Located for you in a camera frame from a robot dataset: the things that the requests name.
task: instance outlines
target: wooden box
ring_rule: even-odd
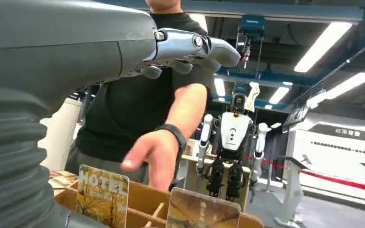
[[[76,211],[77,182],[55,196],[62,206]],[[131,182],[129,186],[127,228],[165,228],[170,193],[161,192],[150,186]],[[238,228],[263,228],[254,216],[241,213]]]

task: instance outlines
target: robotic arm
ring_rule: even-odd
[[[203,118],[203,127],[201,131],[201,139],[199,140],[199,154],[197,163],[197,186],[199,186],[199,181],[203,176],[203,163],[205,160],[206,150],[209,147],[209,138],[211,137],[211,131],[213,126],[213,116],[207,114]]]
[[[50,117],[78,88],[162,67],[213,72],[240,55],[223,40],[156,29],[149,14],[88,0],[0,0],[0,227],[104,228],[59,206],[39,164]]]
[[[261,164],[264,160],[264,148],[265,148],[265,137],[268,131],[268,126],[266,123],[258,124],[257,130],[257,144],[255,146],[255,151],[253,154],[253,165],[252,165],[252,173],[250,177],[250,191],[251,191],[251,199],[250,203],[252,203],[255,196],[255,185],[258,182],[258,178],[261,176]]]

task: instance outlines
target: black wristwatch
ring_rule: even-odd
[[[187,147],[187,140],[185,139],[183,133],[180,131],[180,129],[178,129],[176,126],[172,125],[172,124],[163,124],[159,127],[156,128],[156,131],[158,130],[168,130],[170,131],[175,138],[178,141],[178,156],[180,156],[180,153],[182,153],[185,148]]]

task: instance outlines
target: black t-shirt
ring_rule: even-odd
[[[206,35],[188,14],[152,14],[158,28],[173,28]],[[213,83],[211,73],[195,67],[190,74],[180,75],[163,69],[158,79],[145,76],[124,77],[102,85],[80,129],[76,146],[86,155],[120,162],[135,141],[162,125],[174,101],[174,92],[189,84],[203,84],[208,100]]]

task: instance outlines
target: magazine cover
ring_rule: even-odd
[[[173,188],[166,228],[236,228],[239,218],[237,203]]]
[[[110,228],[126,227],[128,177],[81,165],[77,191],[78,213]]]

